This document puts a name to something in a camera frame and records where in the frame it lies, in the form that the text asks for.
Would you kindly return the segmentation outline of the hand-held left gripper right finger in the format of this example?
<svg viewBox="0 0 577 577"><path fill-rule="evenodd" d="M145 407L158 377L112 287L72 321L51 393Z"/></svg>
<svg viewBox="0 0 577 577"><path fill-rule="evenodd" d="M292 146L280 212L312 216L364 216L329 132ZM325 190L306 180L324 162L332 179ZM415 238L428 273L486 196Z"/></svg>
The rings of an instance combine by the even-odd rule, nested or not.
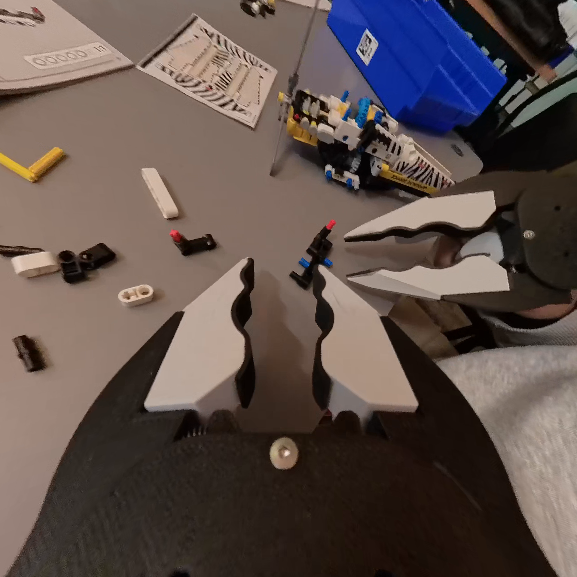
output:
<svg viewBox="0 0 577 577"><path fill-rule="evenodd" d="M315 345L312 388L333 418L352 412L368 422L377 412L414 413L415 393L379 312L319 266L313 275Z"/></svg>

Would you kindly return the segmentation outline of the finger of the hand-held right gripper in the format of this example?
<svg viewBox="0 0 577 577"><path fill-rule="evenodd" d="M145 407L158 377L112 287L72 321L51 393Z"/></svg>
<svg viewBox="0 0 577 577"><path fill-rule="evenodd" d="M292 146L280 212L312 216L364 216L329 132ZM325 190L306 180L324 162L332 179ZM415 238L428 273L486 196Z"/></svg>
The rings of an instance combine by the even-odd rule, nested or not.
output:
<svg viewBox="0 0 577 577"><path fill-rule="evenodd" d="M484 228L496 212L493 191L422 198L364 223L344 235L345 242L373 242L423 233L467 233Z"/></svg>
<svg viewBox="0 0 577 577"><path fill-rule="evenodd" d="M468 256L447 268L415 266L409 270L368 270L347 276L355 285L409 297L442 297L509 291L505 268L485 255Z"/></svg>

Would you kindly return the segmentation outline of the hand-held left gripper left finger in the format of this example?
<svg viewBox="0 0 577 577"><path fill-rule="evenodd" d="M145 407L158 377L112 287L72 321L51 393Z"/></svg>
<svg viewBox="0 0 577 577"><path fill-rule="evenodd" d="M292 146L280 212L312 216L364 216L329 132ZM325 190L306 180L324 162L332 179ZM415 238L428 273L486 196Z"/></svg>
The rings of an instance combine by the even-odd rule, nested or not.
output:
<svg viewBox="0 0 577 577"><path fill-rule="evenodd" d="M255 286L252 258L241 259L182 311L144 402L148 412L248 408L255 392L252 344L245 329Z"/></svg>

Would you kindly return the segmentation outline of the black lego beam blue pins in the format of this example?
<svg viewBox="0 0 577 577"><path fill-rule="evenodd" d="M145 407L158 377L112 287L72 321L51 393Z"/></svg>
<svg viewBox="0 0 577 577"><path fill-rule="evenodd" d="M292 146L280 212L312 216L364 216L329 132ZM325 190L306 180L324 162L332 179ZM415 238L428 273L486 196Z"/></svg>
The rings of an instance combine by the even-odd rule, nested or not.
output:
<svg viewBox="0 0 577 577"><path fill-rule="evenodd" d="M289 277L302 289L307 290L313 282L314 271L318 265L324 265L328 268L333 266L332 261L328 258L328 254L332 249L332 245L328 248L313 248L308 247L306 250L309 259L301 258L299 265L302 267L301 272L291 271Z"/></svg>

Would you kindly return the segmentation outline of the person's right forearm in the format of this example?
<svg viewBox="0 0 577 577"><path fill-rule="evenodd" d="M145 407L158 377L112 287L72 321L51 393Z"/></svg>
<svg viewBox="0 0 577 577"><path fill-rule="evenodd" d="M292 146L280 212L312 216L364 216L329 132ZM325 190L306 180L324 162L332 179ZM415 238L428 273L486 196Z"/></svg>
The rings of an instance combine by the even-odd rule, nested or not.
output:
<svg viewBox="0 0 577 577"><path fill-rule="evenodd" d="M479 313L498 347L576 345L576 303L522 312Z"/></svg>

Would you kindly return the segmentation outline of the cream lego connector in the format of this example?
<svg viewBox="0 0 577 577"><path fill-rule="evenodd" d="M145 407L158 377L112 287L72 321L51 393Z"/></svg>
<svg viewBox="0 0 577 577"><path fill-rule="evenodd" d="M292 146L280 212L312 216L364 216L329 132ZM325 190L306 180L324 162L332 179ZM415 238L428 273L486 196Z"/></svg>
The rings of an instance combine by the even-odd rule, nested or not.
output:
<svg viewBox="0 0 577 577"><path fill-rule="evenodd" d="M150 285L137 285L118 293L118 300L124 307L138 307L154 299L154 289Z"/></svg>

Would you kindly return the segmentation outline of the partly built lego helicopter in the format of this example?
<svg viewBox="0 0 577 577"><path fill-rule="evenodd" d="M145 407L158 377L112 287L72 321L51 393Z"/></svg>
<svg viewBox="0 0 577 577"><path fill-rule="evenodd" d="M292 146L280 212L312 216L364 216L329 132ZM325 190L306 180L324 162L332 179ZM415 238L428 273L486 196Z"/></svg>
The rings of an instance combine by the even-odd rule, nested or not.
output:
<svg viewBox="0 0 577 577"><path fill-rule="evenodd" d="M314 3L301 51L287 88L280 92L280 129L270 175L277 172L284 136L315 147L324 161L328 181L357 191L375 179L384 179L416 195L431 196L455 184L451 171L413 138L399 131L399 123L370 98L357 103L345 91L341 97L315 96L298 90L299 69L319 9Z"/></svg>

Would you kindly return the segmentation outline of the black lego connector red axle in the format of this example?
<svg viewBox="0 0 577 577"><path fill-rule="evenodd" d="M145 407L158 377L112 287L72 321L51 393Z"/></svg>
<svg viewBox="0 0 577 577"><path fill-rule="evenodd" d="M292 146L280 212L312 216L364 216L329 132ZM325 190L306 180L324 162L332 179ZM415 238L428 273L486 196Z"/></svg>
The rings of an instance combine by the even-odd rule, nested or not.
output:
<svg viewBox="0 0 577 577"><path fill-rule="evenodd" d="M210 234L189 240L178 230L172 229L169 232L169 235L183 256L195 255L208 250L213 250L217 247L215 239Z"/></svg>

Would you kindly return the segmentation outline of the black lego connector with holes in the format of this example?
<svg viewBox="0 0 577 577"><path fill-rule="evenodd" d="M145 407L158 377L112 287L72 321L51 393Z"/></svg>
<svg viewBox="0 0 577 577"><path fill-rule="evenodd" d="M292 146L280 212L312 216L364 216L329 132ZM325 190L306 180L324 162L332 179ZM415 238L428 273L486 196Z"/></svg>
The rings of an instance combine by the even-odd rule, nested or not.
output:
<svg viewBox="0 0 577 577"><path fill-rule="evenodd" d="M102 242L84 250L78 256L80 266L85 271L98 270L112 263L116 258L116 253Z"/></svg>

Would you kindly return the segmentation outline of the black round lego connector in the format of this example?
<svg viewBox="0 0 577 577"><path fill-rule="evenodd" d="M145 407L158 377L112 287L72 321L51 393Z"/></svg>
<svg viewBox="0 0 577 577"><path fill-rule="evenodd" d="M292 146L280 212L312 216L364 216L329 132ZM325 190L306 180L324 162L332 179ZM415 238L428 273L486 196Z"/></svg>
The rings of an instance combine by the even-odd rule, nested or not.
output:
<svg viewBox="0 0 577 577"><path fill-rule="evenodd" d="M57 258L64 282L75 285L87 279L87 273L75 252L63 250L59 252Z"/></svg>

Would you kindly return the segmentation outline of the white lego beam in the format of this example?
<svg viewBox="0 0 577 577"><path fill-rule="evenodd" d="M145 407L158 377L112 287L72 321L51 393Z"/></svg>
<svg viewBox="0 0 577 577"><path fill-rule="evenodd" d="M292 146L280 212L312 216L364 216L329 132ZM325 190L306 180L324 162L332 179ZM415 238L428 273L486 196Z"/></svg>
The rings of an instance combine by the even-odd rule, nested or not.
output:
<svg viewBox="0 0 577 577"><path fill-rule="evenodd" d="M162 177L155 168L141 169L141 177L166 220L177 219L179 211Z"/></svg>

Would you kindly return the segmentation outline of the small black lego piece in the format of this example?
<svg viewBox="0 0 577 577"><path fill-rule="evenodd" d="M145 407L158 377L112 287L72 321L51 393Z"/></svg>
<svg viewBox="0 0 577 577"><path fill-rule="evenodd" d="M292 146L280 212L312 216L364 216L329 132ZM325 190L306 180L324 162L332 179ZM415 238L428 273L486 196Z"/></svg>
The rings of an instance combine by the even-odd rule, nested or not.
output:
<svg viewBox="0 0 577 577"><path fill-rule="evenodd" d="M46 368L44 358L34 339L27 335L20 335L14 337L12 342L27 373L42 371Z"/></svg>

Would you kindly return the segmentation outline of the white lego connector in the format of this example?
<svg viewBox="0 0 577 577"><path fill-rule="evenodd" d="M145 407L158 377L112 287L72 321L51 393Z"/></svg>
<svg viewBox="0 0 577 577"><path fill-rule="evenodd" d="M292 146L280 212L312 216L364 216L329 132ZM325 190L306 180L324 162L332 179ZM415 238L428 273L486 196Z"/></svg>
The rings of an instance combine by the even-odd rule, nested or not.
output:
<svg viewBox="0 0 577 577"><path fill-rule="evenodd" d="M11 265L16 275L22 278L34 278L61 269L57 258L49 251L13 257Z"/></svg>

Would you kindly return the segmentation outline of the yellow ribbed lego piece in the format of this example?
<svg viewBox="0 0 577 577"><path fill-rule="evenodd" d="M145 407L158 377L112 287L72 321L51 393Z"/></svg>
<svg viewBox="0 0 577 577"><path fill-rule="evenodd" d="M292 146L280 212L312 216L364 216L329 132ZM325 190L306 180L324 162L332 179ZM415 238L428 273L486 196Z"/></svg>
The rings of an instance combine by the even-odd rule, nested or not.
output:
<svg viewBox="0 0 577 577"><path fill-rule="evenodd" d="M30 182L38 181L49 172L49 170L54 168L64 157L65 152L62 148L52 148L44 156L28 167L28 180Z"/></svg>

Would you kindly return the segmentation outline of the thin yellow lego axle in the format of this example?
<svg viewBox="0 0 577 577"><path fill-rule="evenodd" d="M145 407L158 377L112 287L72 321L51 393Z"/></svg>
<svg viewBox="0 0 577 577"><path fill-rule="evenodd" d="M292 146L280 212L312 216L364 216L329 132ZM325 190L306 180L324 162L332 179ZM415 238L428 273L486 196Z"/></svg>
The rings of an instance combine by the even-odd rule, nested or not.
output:
<svg viewBox="0 0 577 577"><path fill-rule="evenodd" d="M38 176L33 173L29 168L26 168L20 165L18 162L15 162L11 158L7 157L6 155L0 153L0 163L1 166L7 168L11 172L17 174L19 177L22 177L28 182L36 182L38 180Z"/></svg>

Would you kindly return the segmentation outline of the lego instruction booklet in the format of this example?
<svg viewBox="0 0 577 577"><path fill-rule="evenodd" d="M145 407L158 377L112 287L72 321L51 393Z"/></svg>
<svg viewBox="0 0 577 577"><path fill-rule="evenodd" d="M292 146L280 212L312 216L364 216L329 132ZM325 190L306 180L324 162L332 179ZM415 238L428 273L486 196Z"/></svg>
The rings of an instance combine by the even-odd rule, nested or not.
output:
<svg viewBox="0 0 577 577"><path fill-rule="evenodd" d="M54 1L1 1L1 96L51 90L133 62Z"/></svg>

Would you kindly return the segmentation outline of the person's right hand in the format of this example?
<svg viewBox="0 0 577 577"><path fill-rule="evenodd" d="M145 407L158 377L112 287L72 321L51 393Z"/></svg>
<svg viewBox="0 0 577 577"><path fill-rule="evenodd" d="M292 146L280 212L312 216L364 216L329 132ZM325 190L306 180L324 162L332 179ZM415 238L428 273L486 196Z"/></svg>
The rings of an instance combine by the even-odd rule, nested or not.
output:
<svg viewBox="0 0 577 577"><path fill-rule="evenodd" d="M462 238L442 235L437 238L434 245L433 266L435 268L448 268L459 260L459 253L464 244Z"/></svg>

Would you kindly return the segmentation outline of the blue plastic storage bin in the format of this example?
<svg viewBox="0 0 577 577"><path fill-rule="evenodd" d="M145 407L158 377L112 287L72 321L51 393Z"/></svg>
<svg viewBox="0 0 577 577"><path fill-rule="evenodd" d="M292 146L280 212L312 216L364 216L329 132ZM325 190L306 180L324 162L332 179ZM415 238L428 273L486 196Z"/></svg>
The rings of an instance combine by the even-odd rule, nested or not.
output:
<svg viewBox="0 0 577 577"><path fill-rule="evenodd" d="M327 25L405 124L437 133L469 126L506 83L436 1L333 1Z"/></svg>

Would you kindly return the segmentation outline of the person's grey hoodie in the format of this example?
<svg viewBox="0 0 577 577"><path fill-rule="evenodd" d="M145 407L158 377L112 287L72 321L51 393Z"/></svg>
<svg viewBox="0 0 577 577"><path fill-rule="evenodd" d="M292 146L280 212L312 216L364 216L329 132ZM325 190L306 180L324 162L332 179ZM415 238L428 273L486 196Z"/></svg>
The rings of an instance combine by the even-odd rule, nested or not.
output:
<svg viewBox="0 0 577 577"><path fill-rule="evenodd" d="M576 346L511 347L438 366L480 417L558 576L576 576Z"/></svg>

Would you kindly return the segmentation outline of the zebra striped sticker sheet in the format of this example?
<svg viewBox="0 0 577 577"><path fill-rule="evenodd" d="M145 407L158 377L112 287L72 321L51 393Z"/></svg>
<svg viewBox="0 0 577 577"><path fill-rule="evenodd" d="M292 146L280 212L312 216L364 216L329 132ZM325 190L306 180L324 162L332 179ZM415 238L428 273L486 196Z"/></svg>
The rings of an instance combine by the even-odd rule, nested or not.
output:
<svg viewBox="0 0 577 577"><path fill-rule="evenodd" d="M197 14L136 68L251 129L278 74Z"/></svg>

